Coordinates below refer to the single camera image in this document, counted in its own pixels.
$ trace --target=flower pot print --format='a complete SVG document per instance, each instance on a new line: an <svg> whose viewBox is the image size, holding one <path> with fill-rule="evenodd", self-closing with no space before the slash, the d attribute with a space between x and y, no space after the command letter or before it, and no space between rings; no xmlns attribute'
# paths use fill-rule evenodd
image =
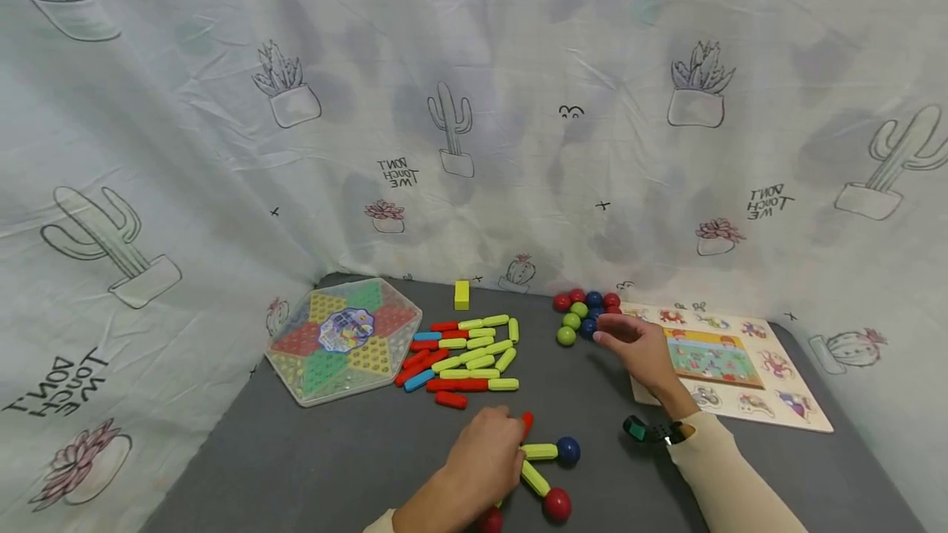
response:
<svg viewBox="0 0 948 533"><path fill-rule="evenodd" d="M43 491L30 503L33 512L49 508L62 499L67 504L82 504L101 494L112 483L132 450L132 439L112 428L112 419L102 422L92 433L82 431L60 451L50 464Z"/></svg>
<svg viewBox="0 0 948 533"><path fill-rule="evenodd" d="M365 214L372 216L372 226L380 233L405 232L405 208L379 199L365 208Z"/></svg>
<svg viewBox="0 0 948 533"><path fill-rule="evenodd" d="M95 0L31 1L43 12L49 22L68 38L79 41L108 41L121 35L119 27L110 20Z"/></svg>
<svg viewBox="0 0 948 533"><path fill-rule="evenodd" d="M675 89L668 105L672 126L718 127L724 121L724 97L702 90Z"/></svg>
<svg viewBox="0 0 948 533"><path fill-rule="evenodd" d="M316 93L305 83L275 97L270 97L270 109L279 127L294 127L297 123L315 120L323 115Z"/></svg>

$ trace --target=red ball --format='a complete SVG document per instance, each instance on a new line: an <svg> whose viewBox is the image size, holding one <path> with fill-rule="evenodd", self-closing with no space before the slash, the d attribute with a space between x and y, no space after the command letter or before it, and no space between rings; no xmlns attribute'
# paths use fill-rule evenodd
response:
<svg viewBox="0 0 948 533"><path fill-rule="evenodd" d="M500 533L501 528L504 528L504 515L497 507L487 508L476 520L478 533Z"/></svg>
<svg viewBox="0 0 948 533"><path fill-rule="evenodd" d="M566 313L566 311L569 310L569 306L571 306L571 304L573 304L573 301L569 300L569 295L567 295L565 292L553 297L553 308L557 311L560 311L560 313Z"/></svg>
<svg viewBox="0 0 948 533"><path fill-rule="evenodd" d="M569 495L565 489L550 488L546 498L543 499L543 512L554 522L566 522L569 515L573 514L573 503L569 501Z"/></svg>

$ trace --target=sleeve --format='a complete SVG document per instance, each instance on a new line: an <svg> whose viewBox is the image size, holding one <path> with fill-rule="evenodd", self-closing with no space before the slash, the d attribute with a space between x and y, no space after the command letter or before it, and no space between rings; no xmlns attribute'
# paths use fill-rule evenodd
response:
<svg viewBox="0 0 948 533"><path fill-rule="evenodd" d="M690 485L712 533L798 533L806 529L737 450L717 417L699 412L682 420L694 427L668 447Z"/></svg>
<svg viewBox="0 0 948 533"><path fill-rule="evenodd" d="M395 513L393 508L389 508L385 514L379 517L378 521L372 523L365 528L365 531L362 533L394 533L392 528L392 515Z"/></svg>

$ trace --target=yellow block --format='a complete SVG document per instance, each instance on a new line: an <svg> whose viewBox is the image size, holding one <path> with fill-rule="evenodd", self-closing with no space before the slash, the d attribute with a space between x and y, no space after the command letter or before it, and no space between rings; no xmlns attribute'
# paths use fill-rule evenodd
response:
<svg viewBox="0 0 948 533"><path fill-rule="evenodd" d="M468 329L477 329L478 327L484 327L484 320L482 319L468 319L467 321L462 321L458 323L458 329L467 331Z"/></svg>
<svg viewBox="0 0 948 533"><path fill-rule="evenodd" d="M512 347L514 347L514 343L511 340L501 340L497 344L487 346L487 354L499 354Z"/></svg>
<svg viewBox="0 0 948 533"><path fill-rule="evenodd" d="M527 458L530 461L551 461L560 456L559 448L549 443L523 445L520 448L527 453Z"/></svg>
<svg viewBox="0 0 948 533"><path fill-rule="evenodd" d="M460 350L467 347L467 340L463 338L448 338L447 340L438 340L439 348L448 348L448 350Z"/></svg>
<svg viewBox="0 0 948 533"><path fill-rule="evenodd" d="M493 366L493 365L494 365L494 357L487 356L487 355L481 356L478 359L470 360L469 363L464 364L464 366L467 366L467 370L469 371L473 371L479 368L487 368L488 366Z"/></svg>
<svg viewBox="0 0 948 533"><path fill-rule="evenodd" d="M450 368L448 370L441 371L438 373L438 377L441 378L470 378L470 371L462 368Z"/></svg>
<svg viewBox="0 0 948 533"><path fill-rule="evenodd" d="M467 311L472 307L472 285L467 280L454 283L454 310Z"/></svg>
<svg viewBox="0 0 948 533"><path fill-rule="evenodd" d="M511 317L510 321L507 322L507 333L507 337L510 338L514 344L520 341L520 322L517 321L515 317Z"/></svg>
<svg viewBox="0 0 948 533"><path fill-rule="evenodd" d="M441 371L447 371L455 366L461 366L461 357L453 356L448 359L438 360L437 363L431 365L431 370L440 373Z"/></svg>
<svg viewBox="0 0 948 533"><path fill-rule="evenodd" d="M484 317L484 327L505 326L507 321L510 321L510 315L491 315Z"/></svg>
<svg viewBox="0 0 948 533"><path fill-rule="evenodd" d="M468 338L493 338L495 335L497 335L497 329L493 327L475 327L467 330Z"/></svg>
<svg viewBox="0 0 948 533"><path fill-rule="evenodd" d="M474 350L474 348L482 348L482 347L494 344L493 338L474 338L473 340L462 340L462 341L466 341L468 350Z"/></svg>
<svg viewBox="0 0 948 533"><path fill-rule="evenodd" d="M497 360L497 363L494 364L495 369L499 370L501 373L507 370L507 367L517 358L517 351L513 348L507 348L503 354L500 355L500 358Z"/></svg>
<svg viewBox="0 0 948 533"><path fill-rule="evenodd" d="M523 481L530 485L539 497L546 498L550 493L550 484L543 479L542 475L539 475L537 468L530 465L529 461L524 461L523 468L520 468L520 477L523 477Z"/></svg>
<svg viewBox="0 0 948 533"><path fill-rule="evenodd" d="M481 356L487 356L487 348L476 348L475 350L464 352L458 358L461 359L462 363L470 363L470 361L479 359Z"/></svg>
<svg viewBox="0 0 948 533"><path fill-rule="evenodd" d="M495 368L479 368L475 371L467 371L467 372L468 372L468 375L467 375L468 378L487 378L487 379L500 378L500 371Z"/></svg>
<svg viewBox="0 0 948 533"><path fill-rule="evenodd" d="M517 391L519 388L520 381L516 378L492 378L487 382L487 389L491 391Z"/></svg>

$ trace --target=magnetic ball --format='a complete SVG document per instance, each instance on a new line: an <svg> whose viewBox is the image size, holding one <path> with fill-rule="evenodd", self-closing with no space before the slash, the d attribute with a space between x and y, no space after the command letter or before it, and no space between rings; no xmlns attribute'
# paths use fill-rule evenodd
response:
<svg viewBox="0 0 948 533"><path fill-rule="evenodd" d="M568 326L561 327L556 333L556 341L563 346L572 346L576 342L576 330Z"/></svg>
<svg viewBox="0 0 948 533"><path fill-rule="evenodd" d="M593 334L595 333L595 320L594 319L584 319L579 326L579 335L591 340Z"/></svg>
<svg viewBox="0 0 948 533"><path fill-rule="evenodd" d="M592 307L602 307L603 297L602 294L595 290L590 290L586 293L586 304Z"/></svg>
<svg viewBox="0 0 948 533"><path fill-rule="evenodd" d="M500 533L501 528L504 528L504 515L500 514L500 509L497 507L487 508L476 519L478 533Z"/></svg>
<svg viewBox="0 0 948 533"><path fill-rule="evenodd" d="M590 308L586 307L585 303L573 303L569 306L569 312L579 315L579 319L586 317L587 313L590 313Z"/></svg>
<svg viewBox="0 0 948 533"><path fill-rule="evenodd" d="M582 320L579 319L579 315L575 313L567 313L563 315L563 325L572 327L573 329L579 329L579 326L582 325Z"/></svg>
<svg viewBox="0 0 948 533"><path fill-rule="evenodd" d="M572 468L572 466L579 463L579 443L572 436L563 436L563 438L557 440L556 451L560 453L556 460L560 461L562 466Z"/></svg>
<svg viewBox="0 0 948 533"><path fill-rule="evenodd" d="M553 298L553 308L560 311L560 313L566 313L571 304L573 304L573 301L569 300L567 294L558 294Z"/></svg>
<svg viewBox="0 0 948 533"><path fill-rule="evenodd" d="M573 514L573 503L569 500L566 490L550 488L543 498L543 512L553 522L566 522L569 515Z"/></svg>

